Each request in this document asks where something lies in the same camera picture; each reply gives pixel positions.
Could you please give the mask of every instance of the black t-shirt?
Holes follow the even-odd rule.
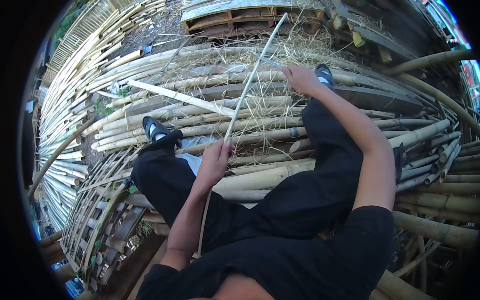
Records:
[[[153,265],[137,300],[211,298],[231,272],[255,279],[278,300],[368,299],[390,259],[393,232],[390,211],[360,207],[331,240],[255,238],[215,249],[181,271]]]

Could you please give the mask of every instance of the black sandal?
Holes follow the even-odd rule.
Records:
[[[165,126],[163,126],[157,120],[155,120],[154,118],[152,118],[150,116],[144,117],[144,119],[142,120],[142,124],[143,124],[144,129],[145,129],[145,135],[147,136],[147,139],[149,139],[151,142],[153,142],[153,137],[157,133],[167,135],[171,132]],[[155,129],[153,129],[153,132],[150,134],[150,127],[153,124],[155,125]]]
[[[333,80],[333,75],[330,69],[325,64],[319,64],[315,68],[315,75],[317,75],[318,80],[326,85],[332,91],[335,90],[335,81]]]

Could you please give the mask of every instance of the green plant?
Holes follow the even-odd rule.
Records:
[[[123,89],[120,89],[119,92],[118,92],[118,95],[122,96],[122,97],[126,97],[126,96],[128,96],[128,93],[130,92],[131,89],[132,89],[131,86],[127,86]]]
[[[93,109],[94,111],[99,113],[102,117],[108,116],[109,114],[115,111],[113,108],[107,107],[107,105],[110,103],[111,103],[110,98],[99,97],[93,103]]]

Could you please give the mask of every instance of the forearm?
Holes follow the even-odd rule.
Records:
[[[202,224],[202,213],[209,187],[194,182],[192,190],[181,208],[168,235],[168,249],[191,255],[197,250]]]
[[[332,112],[364,155],[391,149],[388,140],[368,116],[325,85],[318,83],[310,96],[317,98]]]

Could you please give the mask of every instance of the left hand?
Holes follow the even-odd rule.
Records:
[[[225,175],[228,163],[228,154],[235,150],[231,141],[220,139],[204,151],[202,163],[197,172],[194,185],[201,189],[210,189]]]

